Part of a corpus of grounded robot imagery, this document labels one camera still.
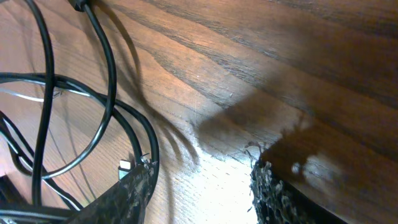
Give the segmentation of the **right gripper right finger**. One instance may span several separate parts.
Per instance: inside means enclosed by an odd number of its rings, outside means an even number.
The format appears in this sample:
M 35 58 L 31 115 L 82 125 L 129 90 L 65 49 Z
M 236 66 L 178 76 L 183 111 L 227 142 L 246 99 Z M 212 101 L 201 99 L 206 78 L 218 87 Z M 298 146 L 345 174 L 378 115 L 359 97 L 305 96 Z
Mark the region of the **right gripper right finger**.
M 260 224 L 344 224 L 272 170 L 270 162 L 252 164 L 251 192 Z

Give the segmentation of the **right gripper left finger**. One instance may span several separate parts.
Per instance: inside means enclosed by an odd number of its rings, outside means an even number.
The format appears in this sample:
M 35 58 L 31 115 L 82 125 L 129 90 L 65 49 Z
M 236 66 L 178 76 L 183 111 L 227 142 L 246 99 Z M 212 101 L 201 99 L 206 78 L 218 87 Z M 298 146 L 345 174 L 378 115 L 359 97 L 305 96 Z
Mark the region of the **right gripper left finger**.
M 146 206 L 153 193 L 157 163 L 136 166 L 103 195 L 65 223 L 69 224 L 142 224 Z

